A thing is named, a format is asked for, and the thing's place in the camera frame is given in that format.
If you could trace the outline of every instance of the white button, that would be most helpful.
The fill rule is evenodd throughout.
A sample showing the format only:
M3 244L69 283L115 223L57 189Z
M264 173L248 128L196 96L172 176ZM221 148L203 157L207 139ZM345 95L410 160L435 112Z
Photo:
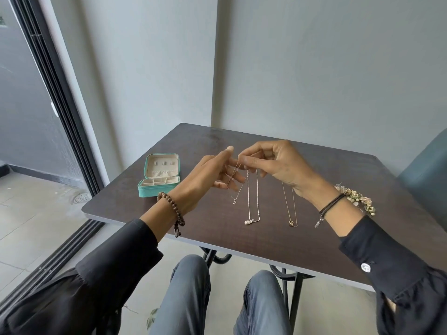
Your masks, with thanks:
M367 272L367 273L371 272L371 266L367 263L362 263L362 265L360 267L362 268L362 270L364 272Z

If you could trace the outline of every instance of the dark wooden tabletop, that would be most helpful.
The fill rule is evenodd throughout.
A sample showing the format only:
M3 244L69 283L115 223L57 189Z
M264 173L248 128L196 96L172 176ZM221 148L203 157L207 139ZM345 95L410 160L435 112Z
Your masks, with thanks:
M181 179L204 155L214 155L227 146L234 155L256 141L271 137L180 124L156 143L120 176L90 200L83 212L104 222L128 222L140 217L156 198L140 198L137 184L144 178L146 156L177 153ZM447 233L414 200L377 157L340 149L292 142L304 158L328 181L342 183L371 197L377 209L374 220L394 239L429 265L447 271ZM256 177L250 176L252 217L256 216ZM292 219L292 191L286 187ZM298 227L291 228L281 182L272 176L259 178L261 221L244 225L248 219L247 186L232 205L233 192L211 189L197 208L186 215L179 238L193 244L213 245L238 255L304 273L326 276L356 286L369 285L361 270L338 251L339 239L327 223L315 229L316 209L295 195Z

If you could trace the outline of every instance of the shirt cuff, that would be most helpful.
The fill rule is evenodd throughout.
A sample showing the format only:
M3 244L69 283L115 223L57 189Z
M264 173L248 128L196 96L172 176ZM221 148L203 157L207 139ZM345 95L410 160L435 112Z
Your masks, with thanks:
M151 229L140 219L124 225L88 254L76 269L101 305L121 308L140 279L163 257Z
M396 242L368 216L343 239L339 249L365 272L376 291L394 302L399 293L421 280L427 264Z

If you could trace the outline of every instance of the floor drain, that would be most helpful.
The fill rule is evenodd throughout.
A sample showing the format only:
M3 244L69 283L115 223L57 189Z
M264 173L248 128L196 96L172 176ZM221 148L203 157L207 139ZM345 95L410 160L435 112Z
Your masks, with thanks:
M82 193L79 195L76 195L74 203L85 203L90 201L92 196L89 193Z

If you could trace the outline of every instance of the hand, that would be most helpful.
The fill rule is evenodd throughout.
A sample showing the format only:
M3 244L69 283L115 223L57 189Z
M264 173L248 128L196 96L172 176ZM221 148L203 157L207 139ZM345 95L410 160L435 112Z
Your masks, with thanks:
M220 189L231 188L238 191L238 186L233 179L243 183L245 177L238 171L235 171L233 174L233 167L237 164L237 160L231 157L233 151L234 147L229 146L217 156L204 156L192 172L176 188L169 192L169 195L183 215L193 210L211 187Z
M260 141L239 154L238 161L246 169L261 169L295 189L299 196L320 176L287 140Z

